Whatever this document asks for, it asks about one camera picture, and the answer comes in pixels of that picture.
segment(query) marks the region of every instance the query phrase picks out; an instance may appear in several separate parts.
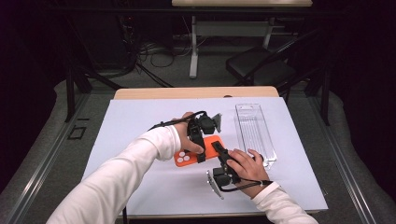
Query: clear plastic container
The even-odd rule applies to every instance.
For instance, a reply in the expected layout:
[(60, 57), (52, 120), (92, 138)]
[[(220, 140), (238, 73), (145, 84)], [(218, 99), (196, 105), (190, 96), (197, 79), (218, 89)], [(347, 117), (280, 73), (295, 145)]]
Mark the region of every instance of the clear plastic container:
[(239, 147), (246, 152), (255, 149), (262, 154), (265, 169), (270, 169), (276, 161), (276, 154), (271, 136), (265, 123), (262, 107), (258, 104), (235, 106), (235, 128)]

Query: hand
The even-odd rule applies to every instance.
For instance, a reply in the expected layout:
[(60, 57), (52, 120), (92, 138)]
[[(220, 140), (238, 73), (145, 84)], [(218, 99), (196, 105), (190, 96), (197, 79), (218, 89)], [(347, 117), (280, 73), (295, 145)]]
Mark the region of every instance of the hand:
[[(228, 154), (239, 163), (233, 160), (227, 160), (227, 164), (231, 166), (231, 168), (233, 168), (242, 178), (251, 180), (269, 180), (268, 174), (265, 172), (265, 169), (262, 166), (261, 155), (253, 149), (249, 149), (248, 152), (255, 157), (255, 160), (253, 160), (253, 158), (251, 158), (247, 153), (239, 149), (235, 149), (234, 151), (229, 150)], [(240, 187), (250, 183), (250, 181), (242, 180), (235, 185)], [(252, 199), (256, 197), (256, 195), (259, 194), (263, 189), (265, 189), (265, 187), (266, 186), (253, 186), (241, 190)]]
[[(186, 118), (191, 114), (192, 112), (187, 112), (183, 115), (183, 118)], [(201, 146), (193, 143), (187, 136), (188, 122), (180, 122), (175, 124), (174, 126), (177, 130), (178, 136), (180, 137), (181, 148), (187, 149), (188, 151), (195, 152), (197, 154), (201, 154), (204, 152), (204, 149)]]

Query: person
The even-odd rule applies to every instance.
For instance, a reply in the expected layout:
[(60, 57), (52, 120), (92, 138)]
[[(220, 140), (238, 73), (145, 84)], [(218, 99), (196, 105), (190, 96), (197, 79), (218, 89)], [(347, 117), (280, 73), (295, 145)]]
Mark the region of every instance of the person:
[[(188, 138), (187, 125), (180, 122), (138, 136), (118, 156), (104, 162), (72, 189), (47, 223), (114, 223), (155, 159), (170, 160), (181, 148), (198, 154), (204, 152)], [(252, 149), (248, 152), (258, 159), (253, 160), (238, 149), (229, 150), (235, 161), (228, 160), (228, 165), (245, 179), (269, 180), (260, 154)], [(317, 223), (276, 182), (242, 191), (274, 223)]]

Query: paper on desk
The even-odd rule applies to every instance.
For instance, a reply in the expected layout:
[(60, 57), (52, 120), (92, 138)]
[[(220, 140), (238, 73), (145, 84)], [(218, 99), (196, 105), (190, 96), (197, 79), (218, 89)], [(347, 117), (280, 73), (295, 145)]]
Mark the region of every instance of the paper on desk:
[[(318, 181), (282, 98), (243, 97), (211, 99), (112, 100), (92, 149), (84, 177), (104, 161), (123, 151), (141, 133), (161, 121), (180, 118), (185, 112), (204, 110), (209, 117), (222, 114), (221, 137), (228, 149), (238, 148), (234, 127), (237, 104), (260, 104), (277, 155), (268, 171), (272, 180), (307, 211), (327, 209)], [(216, 216), (258, 213), (240, 191), (224, 193), (221, 200), (206, 183), (206, 170), (219, 167), (218, 159), (185, 167), (173, 160), (155, 161), (127, 205), (128, 215)]]

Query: forearm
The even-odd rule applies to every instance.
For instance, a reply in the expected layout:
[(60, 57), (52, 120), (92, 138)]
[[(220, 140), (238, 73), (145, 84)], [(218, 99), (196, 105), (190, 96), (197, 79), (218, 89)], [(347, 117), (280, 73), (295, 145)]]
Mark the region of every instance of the forearm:
[(274, 223), (317, 223), (275, 182), (260, 192), (253, 202)]
[(169, 160), (179, 149), (173, 126), (142, 134), (76, 186), (48, 223), (114, 223), (154, 160)]

